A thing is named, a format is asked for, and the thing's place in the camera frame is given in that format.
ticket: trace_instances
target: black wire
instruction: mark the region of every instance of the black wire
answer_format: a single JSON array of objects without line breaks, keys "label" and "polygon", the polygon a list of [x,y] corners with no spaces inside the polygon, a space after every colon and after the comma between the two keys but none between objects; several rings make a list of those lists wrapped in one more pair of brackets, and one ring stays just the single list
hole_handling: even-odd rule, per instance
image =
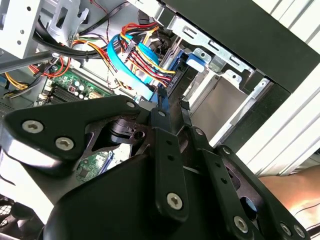
[{"label": "black wire", "polygon": [[102,19],[100,19],[98,22],[96,22],[95,24],[93,24],[92,26],[88,27],[87,29],[79,32],[79,35],[85,35],[87,33],[92,32],[93,30],[95,30],[96,28],[100,27],[102,24],[104,24],[106,21],[108,21],[110,18],[112,18],[115,14],[117,14],[121,9],[123,9],[126,6],[131,5],[129,2],[123,2],[121,4],[119,4],[118,6],[116,6],[113,10],[111,10],[106,16],[104,16]]}]

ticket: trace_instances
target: silver screw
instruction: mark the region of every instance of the silver screw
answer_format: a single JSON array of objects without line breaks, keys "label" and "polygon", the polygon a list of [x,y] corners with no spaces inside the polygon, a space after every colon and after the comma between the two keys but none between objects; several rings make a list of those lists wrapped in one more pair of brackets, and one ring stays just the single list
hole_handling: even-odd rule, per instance
[{"label": "silver screw", "polygon": [[280,226],[282,228],[282,230],[288,235],[288,236],[291,236],[291,231],[290,229],[287,227],[287,225],[285,225],[284,223],[280,223]]},{"label": "silver screw", "polygon": [[163,111],[159,111],[158,112],[162,117],[165,117],[166,116],[166,114],[163,112]]},{"label": "silver screw", "polygon": [[53,65],[52,66],[52,70],[56,72],[58,70],[58,66],[57,65]]},{"label": "silver screw", "polygon": [[203,135],[203,134],[204,134],[204,132],[201,131],[199,128],[196,128],[195,131],[196,131],[196,133],[199,134],[199,135]]},{"label": "silver screw", "polygon": [[300,227],[298,227],[297,225],[294,225],[293,227],[294,227],[294,230],[296,231],[296,233],[297,233],[300,237],[302,237],[303,239],[306,237],[304,231],[302,231]]},{"label": "silver screw", "polygon": [[226,147],[223,148],[223,151],[226,153],[226,154],[230,154],[231,152],[229,151],[229,149],[227,149]]},{"label": "silver screw", "polygon": [[130,102],[130,101],[127,101],[126,104],[127,104],[130,108],[134,108],[134,107],[135,107],[135,105],[134,105],[132,102]]},{"label": "silver screw", "polygon": [[248,232],[248,225],[246,224],[245,220],[242,219],[240,216],[235,216],[233,218],[235,226],[244,234]]},{"label": "silver screw", "polygon": [[68,137],[59,137],[55,140],[55,145],[58,149],[63,151],[69,151],[74,148],[74,142]]},{"label": "silver screw", "polygon": [[38,134],[43,131],[44,126],[39,121],[28,120],[22,123],[22,129],[31,134]]},{"label": "silver screw", "polygon": [[167,196],[166,196],[166,201],[167,203],[169,204],[169,206],[175,210],[180,210],[182,209],[182,206],[183,206],[183,203],[182,203],[182,200],[181,198],[173,193],[173,192],[170,192]]}]

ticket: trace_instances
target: white surface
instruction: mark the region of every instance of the white surface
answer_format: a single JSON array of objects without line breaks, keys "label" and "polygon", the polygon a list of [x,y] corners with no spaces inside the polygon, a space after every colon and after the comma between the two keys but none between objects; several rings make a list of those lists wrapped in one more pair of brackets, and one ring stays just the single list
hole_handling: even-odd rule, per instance
[{"label": "white surface", "polygon": [[320,147],[319,76],[320,64],[237,152],[255,174],[288,174]]},{"label": "white surface", "polygon": [[320,54],[320,0],[253,0]]}]

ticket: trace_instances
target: yellow wire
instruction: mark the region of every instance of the yellow wire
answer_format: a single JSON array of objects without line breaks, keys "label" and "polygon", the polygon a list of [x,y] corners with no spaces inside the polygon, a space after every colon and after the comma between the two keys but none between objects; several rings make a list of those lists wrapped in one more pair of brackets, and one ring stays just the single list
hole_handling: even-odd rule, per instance
[{"label": "yellow wire", "polygon": [[28,86],[23,84],[23,83],[20,83],[16,80],[14,80],[7,72],[4,73],[7,80],[13,85],[15,86],[17,89],[19,90],[23,90],[23,89],[26,89]]},{"label": "yellow wire", "polygon": [[146,75],[148,75],[148,76],[151,77],[152,79],[156,80],[157,82],[161,83],[163,86],[167,87],[167,85],[166,85],[163,81],[161,81],[161,80],[155,78],[154,76],[152,76],[151,74],[149,74],[147,71],[145,71],[142,67],[139,67],[139,66],[138,66],[135,62],[133,62],[132,60],[129,59],[129,61],[130,61],[133,65],[135,65],[138,69],[140,69],[142,72],[144,72]]},{"label": "yellow wire", "polygon": [[[120,33],[120,35],[121,35],[121,37],[122,37],[123,39],[125,39],[128,43],[130,42],[130,39],[127,38],[126,36],[124,36],[122,33]],[[150,63],[153,67],[159,69],[161,72],[167,73],[167,74],[175,74],[175,73],[176,73],[175,71],[169,71],[169,70],[165,70],[165,69],[159,67],[159,66],[158,66],[157,64],[155,64],[152,60],[150,60],[150,58],[149,58],[147,55],[145,55],[138,46],[136,46],[135,48],[137,49],[137,51],[143,56],[143,58],[144,58],[148,63]]]}]

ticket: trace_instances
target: silver metal panel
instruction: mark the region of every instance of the silver metal panel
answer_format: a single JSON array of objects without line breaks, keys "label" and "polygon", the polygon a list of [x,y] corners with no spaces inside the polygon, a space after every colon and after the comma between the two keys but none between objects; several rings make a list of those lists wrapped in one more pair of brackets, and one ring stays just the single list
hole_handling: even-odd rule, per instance
[{"label": "silver metal panel", "polygon": [[35,23],[41,9],[42,0],[10,0],[0,30],[1,48],[17,58],[23,59],[35,53],[36,44],[32,41]]},{"label": "silver metal panel", "polygon": [[210,141],[246,98],[246,94],[222,78],[193,113],[192,124],[202,129]]}]

